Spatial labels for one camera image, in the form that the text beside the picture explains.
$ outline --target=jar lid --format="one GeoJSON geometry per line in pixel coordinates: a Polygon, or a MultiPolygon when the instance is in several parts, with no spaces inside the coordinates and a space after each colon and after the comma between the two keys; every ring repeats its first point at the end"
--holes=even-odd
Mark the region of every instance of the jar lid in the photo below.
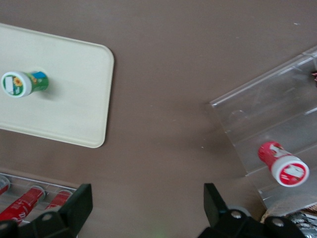
{"type": "Polygon", "coordinates": [[[295,156],[285,156],[274,162],[272,175],[280,185],[295,187],[304,183],[309,176],[308,166],[295,156]]]}
{"type": "Polygon", "coordinates": [[[1,78],[1,87],[4,92],[14,98],[28,96],[32,91],[32,83],[23,72],[11,71],[1,78]]]}

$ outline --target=small jar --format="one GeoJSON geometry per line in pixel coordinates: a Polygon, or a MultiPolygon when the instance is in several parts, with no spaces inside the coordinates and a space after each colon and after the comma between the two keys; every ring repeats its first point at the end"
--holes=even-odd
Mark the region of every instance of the small jar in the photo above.
{"type": "Polygon", "coordinates": [[[276,181],[285,187],[295,187],[304,183],[309,176],[308,166],[275,141],[261,145],[259,158],[266,163],[276,181]]]}
{"type": "Polygon", "coordinates": [[[43,91],[49,86],[49,79],[43,72],[25,73],[11,71],[1,78],[4,92],[14,98],[21,98],[36,91],[43,91]]]}

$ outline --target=screw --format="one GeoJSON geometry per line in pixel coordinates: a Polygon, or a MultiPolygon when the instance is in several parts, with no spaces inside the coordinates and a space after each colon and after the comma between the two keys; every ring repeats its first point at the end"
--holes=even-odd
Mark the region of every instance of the screw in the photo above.
{"type": "Polygon", "coordinates": [[[240,219],[242,217],[241,213],[238,211],[231,212],[231,215],[236,219],[240,219]]]}
{"type": "Polygon", "coordinates": [[[51,219],[53,216],[52,214],[45,214],[43,217],[42,217],[42,221],[48,221],[49,219],[51,219]]]}
{"type": "Polygon", "coordinates": [[[278,218],[274,218],[272,220],[273,224],[278,226],[278,227],[283,227],[284,226],[284,222],[281,219],[278,218]]]}

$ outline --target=brown table surface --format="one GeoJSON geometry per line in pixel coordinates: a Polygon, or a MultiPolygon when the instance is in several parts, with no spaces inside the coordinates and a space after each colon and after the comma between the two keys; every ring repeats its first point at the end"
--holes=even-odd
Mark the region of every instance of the brown table surface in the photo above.
{"type": "Polygon", "coordinates": [[[105,144],[1,130],[1,171],[91,183],[80,237],[197,237],[208,225],[205,182],[260,217],[208,102],[316,45],[316,12],[311,0],[0,1],[1,23],[102,44],[115,57],[105,144]]]}

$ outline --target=red container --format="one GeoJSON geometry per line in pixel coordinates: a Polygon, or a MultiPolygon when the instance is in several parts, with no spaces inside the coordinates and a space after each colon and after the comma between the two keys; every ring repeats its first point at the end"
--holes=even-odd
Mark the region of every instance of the red container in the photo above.
{"type": "Polygon", "coordinates": [[[73,193],[68,190],[62,190],[60,191],[55,198],[52,200],[52,202],[45,208],[50,209],[54,207],[61,207],[62,205],[65,204],[65,202],[68,200],[68,198],[72,195],[73,193]]]}
{"type": "Polygon", "coordinates": [[[275,141],[261,145],[259,158],[266,163],[273,177],[285,187],[299,186],[309,176],[308,166],[275,141]]]}
{"type": "Polygon", "coordinates": [[[10,188],[10,181],[5,176],[0,176],[0,195],[8,191],[10,188]]]}
{"type": "Polygon", "coordinates": [[[20,224],[44,197],[45,191],[41,187],[32,186],[30,190],[0,213],[0,221],[15,220],[20,224]]]}

